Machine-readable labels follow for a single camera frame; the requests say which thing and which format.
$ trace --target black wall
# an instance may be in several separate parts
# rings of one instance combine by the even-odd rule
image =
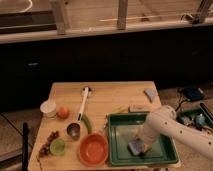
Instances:
[[[213,80],[213,26],[0,45],[0,110],[39,106],[56,81]]]

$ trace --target bowl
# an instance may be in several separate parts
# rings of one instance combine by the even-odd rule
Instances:
[[[81,140],[78,157],[85,166],[101,166],[108,158],[108,151],[109,146],[106,137],[99,133],[93,133]]]
[[[61,138],[56,138],[50,144],[50,152],[56,156],[64,155],[65,147],[65,141]]]

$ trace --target metal cup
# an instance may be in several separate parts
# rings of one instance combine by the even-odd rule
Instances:
[[[80,125],[78,123],[71,123],[67,127],[67,134],[73,139],[78,140],[80,137]]]

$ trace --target metal frame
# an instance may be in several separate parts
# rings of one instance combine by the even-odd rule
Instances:
[[[66,28],[69,27],[65,11],[64,0],[50,0],[53,15],[55,18],[56,28],[59,35],[66,34]]]
[[[118,21],[117,21],[118,30],[126,29],[127,9],[128,9],[128,0],[119,0]]]
[[[186,19],[192,24],[203,23],[208,16],[209,8],[213,0],[202,0],[195,15],[186,15]]]

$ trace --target small green bowl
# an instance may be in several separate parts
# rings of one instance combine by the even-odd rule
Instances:
[[[66,143],[61,138],[54,139],[50,144],[50,152],[53,155],[60,156],[65,153]]]

